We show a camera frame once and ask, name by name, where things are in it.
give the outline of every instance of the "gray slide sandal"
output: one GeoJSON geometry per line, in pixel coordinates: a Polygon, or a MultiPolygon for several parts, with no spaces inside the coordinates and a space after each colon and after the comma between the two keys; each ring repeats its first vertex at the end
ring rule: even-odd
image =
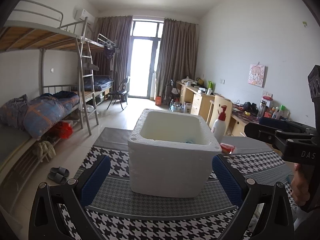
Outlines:
{"type": "Polygon", "coordinates": [[[55,183],[60,184],[60,185],[65,184],[67,182],[67,178],[65,176],[62,176],[59,173],[53,173],[53,172],[50,172],[48,174],[48,179],[51,179],[55,183]]]}
{"type": "Polygon", "coordinates": [[[58,167],[58,168],[51,168],[50,173],[59,173],[62,176],[68,177],[70,175],[70,172],[68,169],[63,168],[63,167],[58,167]]]}

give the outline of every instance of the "tile floor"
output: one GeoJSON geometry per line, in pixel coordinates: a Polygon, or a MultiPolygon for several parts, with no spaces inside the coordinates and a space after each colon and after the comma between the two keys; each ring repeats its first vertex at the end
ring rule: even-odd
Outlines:
{"type": "Polygon", "coordinates": [[[90,116],[91,136],[89,136],[86,122],[84,122],[84,129],[81,129],[80,124],[77,124],[74,127],[72,136],[69,139],[61,140],[55,146],[56,157],[49,163],[44,160],[27,182],[13,211],[15,219],[22,225],[21,231],[16,232],[20,240],[28,239],[29,218],[38,185],[43,181],[47,182],[50,186],[55,185],[53,181],[47,179],[50,168],[65,167],[70,171],[69,177],[72,178],[105,127],[133,130],[145,108],[167,109],[156,106],[154,101],[139,98],[129,98],[128,107],[124,110],[121,109],[119,101],[115,105],[112,103],[107,110],[108,105],[109,102],[107,101],[97,107],[99,125],[96,125],[94,115],[90,116]]]}

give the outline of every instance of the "anime canvas picture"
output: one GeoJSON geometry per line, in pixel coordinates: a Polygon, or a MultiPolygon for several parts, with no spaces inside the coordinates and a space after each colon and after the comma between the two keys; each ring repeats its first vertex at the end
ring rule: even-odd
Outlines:
{"type": "Polygon", "coordinates": [[[263,65],[250,65],[248,83],[258,87],[262,87],[264,73],[265,70],[263,65]]]}

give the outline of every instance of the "air conditioner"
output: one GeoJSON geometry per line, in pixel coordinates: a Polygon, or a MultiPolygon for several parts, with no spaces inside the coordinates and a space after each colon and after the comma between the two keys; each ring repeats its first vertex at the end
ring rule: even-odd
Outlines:
{"type": "Polygon", "coordinates": [[[75,20],[83,21],[85,18],[88,18],[88,24],[93,25],[95,17],[93,17],[90,13],[88,13],[85,9],[77,10],[75,20]]]}

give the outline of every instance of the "curtain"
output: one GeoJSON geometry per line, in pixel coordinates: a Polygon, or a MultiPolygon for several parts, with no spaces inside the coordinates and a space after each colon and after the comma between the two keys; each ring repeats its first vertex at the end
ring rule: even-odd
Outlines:
{"type": "Polygon", "coordinates": [[[96,41],[98,34],[101,33],[114,41],[119,48],[119,51],[116,51],[117,56],[114,59],[113,69],[110,68],[113,59],[107,59],[103,52],[97,52],[93,57],[93,63],[99,67],[99,71],[94,71],[94,75],[110,75],[114,79],[114,90],[127,77],[131,25],[132,16],[98,18],[96,24],[94,40],[96,41]]]}
{"type": "Polygon", "coordinates": [[[156,95],[164,96],[166,84],[186,76],[195,78],[196,25],[165,19],[156,72],[156,95]]]}

